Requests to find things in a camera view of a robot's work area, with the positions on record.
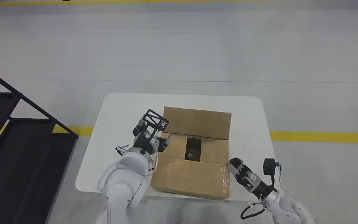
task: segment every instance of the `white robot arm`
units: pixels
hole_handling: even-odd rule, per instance
[[[270,158],[265,159],[263,163],[264,174],[270,175],[272,180],[272,184],[268,186],[241,159],[233,158],[229,161],[228,170],[234,175],[236,181],[258,198],[259,202],[253,205],[261,204],[263,206],[261,211],[244,217],[244,213],[251,208],[251,206],[247,207],[241,213],[241,219],[257,216],[267,210],[272,213],[275,224],[315,224],[312,215],[302,203],[295,199],[282,198],[274,188],[274,174],[277,166],[280,169],[282,167],[281,164]]]
[[[165,130],[168,123],[167,119],[148,110],[133,130],[133,147],[128,150],[125,149],[127,146],[116,147],[122,157],[107,168],[97,186],[107,203],[108,224],[129,223],[127,209],[133,209],[139,204],[149,187],[147,176],[156,169],[157,152],[163,152],[169,144],[170,137],[157,137],[158,132]],[[152,155],[156,155],[156,160],[152,159]]]

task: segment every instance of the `gray floor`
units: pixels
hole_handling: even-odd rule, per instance
[[[108,93],[142,92],[256,96],[270,130],[357,132],[357,42],[354,0],[0,7],[1,77],[66,125],[93,126]],[[25,105],[13,116],[24,115],[38,116]],[[74,186],[88,140],[49,223],[102,212],[99,195]],[[358,223],[356,148],[274,142],[284,186],[318,223]],[[239,220],[245,206],[150,199],[131,219],[271,223]]]

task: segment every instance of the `cardboard box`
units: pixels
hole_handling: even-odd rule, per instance
[[[231,113],[164,107],[172,135],[159,153],[151,187],[162,192],[207,199],[229,198]]]

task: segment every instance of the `stair step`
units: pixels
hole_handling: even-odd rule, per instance
[[[0,136],[0,223],[11,223],[31,179],[45,160],[55,124],[49,119],[13,119]]]
[[[15,109],[20,98],[11,92],[0,92],[0,129]]]
[[[46,159],[23,196],[12,224],[46,222],[76,140],[70,134],[51,135]]]

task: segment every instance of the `yellow floor line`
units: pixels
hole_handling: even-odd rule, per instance
[[[62,2],[1,2],[0,6],[43,6],[43,5],[71,5],[71,4],[131,4],[131,3],[190,3],[190,2],[263,2],[275,0],[104,0],[104,1],[70,1]]]
[[[358,133],[270,131],[272,141],[358,143]]]
[[[70,126],[71,130],[80,136],[91,136],[92,126]],[[56,126],[53,133],[66,133]],[[358,133],[345,132],[291,132],[286,130],[270,131],[271,140],[274,142],[327,142],[327,143],[358,143]]]

